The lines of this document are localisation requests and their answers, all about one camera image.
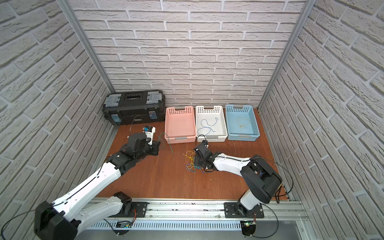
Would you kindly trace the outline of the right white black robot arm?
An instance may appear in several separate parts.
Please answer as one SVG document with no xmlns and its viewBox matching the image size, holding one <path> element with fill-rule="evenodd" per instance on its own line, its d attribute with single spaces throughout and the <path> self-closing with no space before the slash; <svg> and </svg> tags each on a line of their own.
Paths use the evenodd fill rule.
<svg viewBox="0 0 384 240">
<path fill-rule="evenodd" d="M 249 189 L 234 206 L 235 215 L 241 218 L 251 218 L 253 209 L 259 204 L 268 204 L 282 186 L 281 176 L 258 155 L 237 158 L 220 152 L 212 153 L 207 141 L 202 141 L 194 151 L 195 164 L 205 171 L 228 172 L 244 179 Z"/>
</svg>

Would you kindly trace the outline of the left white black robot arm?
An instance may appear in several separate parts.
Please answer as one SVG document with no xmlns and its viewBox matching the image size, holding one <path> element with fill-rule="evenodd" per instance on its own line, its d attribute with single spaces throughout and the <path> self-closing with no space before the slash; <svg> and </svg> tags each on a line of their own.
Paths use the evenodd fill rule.
<svg viewBox="0 0 384 240">
<path fill-rule="evenodd" d="M 34 232 L 41 240 L 73 240 L 91 225 L 121 214 L 136 214 L 132 199 L 118 192 L 106 201 L 87 208 L 86 205 L 104 188 L 123 176 L 147 156 L 157 156 L 159 141 L 156 129 L 146 126 L 142 133 L 128 136 L 121 149 L 107 157 L 102 166 L 73 190 L 53 203 L 44 201 L 35 211 Z"/>
</svg>

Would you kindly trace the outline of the white perforated basket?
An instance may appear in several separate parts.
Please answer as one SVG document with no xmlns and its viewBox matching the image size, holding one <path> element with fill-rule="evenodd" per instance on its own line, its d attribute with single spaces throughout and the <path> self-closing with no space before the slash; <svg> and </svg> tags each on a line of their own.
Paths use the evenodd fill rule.
<svg viewBox="0 0 384 240">
<path fill-rule="evenodd" d="M 196 106 L 197 141 L 224 142 L 228 137 L 222 106 Z"/>
</svg>

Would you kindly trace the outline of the pink perforated basket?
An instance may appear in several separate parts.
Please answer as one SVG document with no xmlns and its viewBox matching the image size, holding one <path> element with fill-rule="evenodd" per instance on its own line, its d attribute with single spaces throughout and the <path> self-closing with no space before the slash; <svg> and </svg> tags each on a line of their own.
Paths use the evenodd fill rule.
<svg viewBox="0 0 384 240">
<path fill-rule="evenodd" d="M 172 145 L 194 142 L 197 137 L 194 107 L 166 108 L 165 134 Z"/>
</svg>

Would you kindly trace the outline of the black plastic toolbox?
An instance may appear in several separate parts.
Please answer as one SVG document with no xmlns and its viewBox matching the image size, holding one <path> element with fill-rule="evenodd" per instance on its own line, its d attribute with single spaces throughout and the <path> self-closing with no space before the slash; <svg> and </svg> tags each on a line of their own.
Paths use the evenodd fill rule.
<svg viewBox="0 0 384 240">
<path fill-rule="evenodd" d="M 102 112 L 114 126 L 164 122 L 166 98 L 161 90 L 110 94 Z"/>
</svg>

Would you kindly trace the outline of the blue perforated basket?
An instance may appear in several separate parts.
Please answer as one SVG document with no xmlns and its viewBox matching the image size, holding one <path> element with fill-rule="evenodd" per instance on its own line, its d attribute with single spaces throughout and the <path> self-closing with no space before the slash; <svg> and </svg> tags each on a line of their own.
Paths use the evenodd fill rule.
<svg viewBox="0 0 384 240">
<path fill-rule="evenodd" d="M 250 105 L 226 105 L 228 140 L 254 142 L 260 137 L 254 109 Z"/>
</svg>

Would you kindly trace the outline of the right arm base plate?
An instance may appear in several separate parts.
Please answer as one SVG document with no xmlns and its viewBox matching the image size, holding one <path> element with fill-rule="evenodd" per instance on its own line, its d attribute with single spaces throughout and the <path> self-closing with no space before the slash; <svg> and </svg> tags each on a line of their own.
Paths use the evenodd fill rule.
<svg viewBox="0 0 384 240">
<path fill-rule="evenodd" d="M 263 219 L 265 217 L 261 205 L 256 205 L 252 210 L 247 210 L 240 203 L 225 202 L 224 212 L 226 219 Z"/>
</svg>

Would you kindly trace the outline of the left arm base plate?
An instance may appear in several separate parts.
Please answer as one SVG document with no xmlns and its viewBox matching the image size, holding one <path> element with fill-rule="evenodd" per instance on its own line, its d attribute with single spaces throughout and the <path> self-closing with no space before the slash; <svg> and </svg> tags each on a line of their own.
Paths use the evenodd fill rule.
<svg viewBox="0 0 384 240">
<path fill-rule="evenodd" d="M 123 205 L 121 211 L 116 215 L 110 216 L 110 218 L 144 218 L 148 204 L 148 202 L 131 202 Z"/>
</svg>

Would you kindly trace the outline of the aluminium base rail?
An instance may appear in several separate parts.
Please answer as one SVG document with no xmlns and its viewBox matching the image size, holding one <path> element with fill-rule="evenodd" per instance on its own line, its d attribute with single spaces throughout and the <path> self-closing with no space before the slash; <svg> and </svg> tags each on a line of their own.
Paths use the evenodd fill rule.
<svg viewBox="0 0 384 240">
<path fill-rule="evenodd" d="M 94 198 L 86 207 L 106 201 L 106 198 Z M 296 223 L 301 231 L 309 222 L 309 217 L 300 202 L 281 201 L 261 205 L 263 219 L 226 219 L 225 202 L 219 200 L 182 200 L 182 199 L 140 199 L 132 202 L 148 202 L 144 218 L 105 218 L 87 229 L 114 231 L 129 230 L 197 230 L 197 231 L 240 231 L 244 227 L 259 227 L 263 222 L 275 228 L 286 221 Z"/>
</svg>

